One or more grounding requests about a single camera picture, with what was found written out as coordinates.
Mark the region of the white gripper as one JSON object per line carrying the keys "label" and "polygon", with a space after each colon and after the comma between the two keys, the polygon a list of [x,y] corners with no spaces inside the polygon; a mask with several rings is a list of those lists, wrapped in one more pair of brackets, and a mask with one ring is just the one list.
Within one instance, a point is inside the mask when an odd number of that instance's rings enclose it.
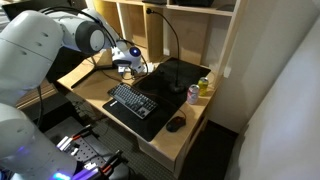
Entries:
{"label": "white gripper", "polygon": [[113,63],[118,67],[119,73],[123,73],[126,68],[131,68],[137,73],[141,73],[144,70],[140,60],[114,60]]}

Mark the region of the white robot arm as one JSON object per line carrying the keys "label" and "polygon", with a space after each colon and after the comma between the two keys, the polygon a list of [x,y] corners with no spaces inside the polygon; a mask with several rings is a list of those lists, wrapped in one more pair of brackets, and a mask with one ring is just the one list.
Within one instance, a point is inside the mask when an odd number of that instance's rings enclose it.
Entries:
{"label": "white robot arm", "polygon": [[141,51],[128,46],[92,9],[26,10],[0,34],[0,161],[23,180],[72,178],[80,163],[59,150],[19,109],[18,100],[38,87],[63,47],[94,55],[112,51],[119,67],[143,70]]}

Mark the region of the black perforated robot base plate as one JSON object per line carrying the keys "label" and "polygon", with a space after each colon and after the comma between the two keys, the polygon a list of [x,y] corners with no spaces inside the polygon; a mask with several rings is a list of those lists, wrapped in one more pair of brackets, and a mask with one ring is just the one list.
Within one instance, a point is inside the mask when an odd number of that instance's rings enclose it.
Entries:
{"label": "black perforated robot base plate", "polygon": [[80,163],[80,169],[71,180],[133,180],[135,173],[126,165],[127,161],[120,163],[112,173],[103,174],[99,170],[116,152],[108,150],[97,136],[73,140],[72,136],[83,128],[76,119],[68,117],[45,132],[55,145]]}

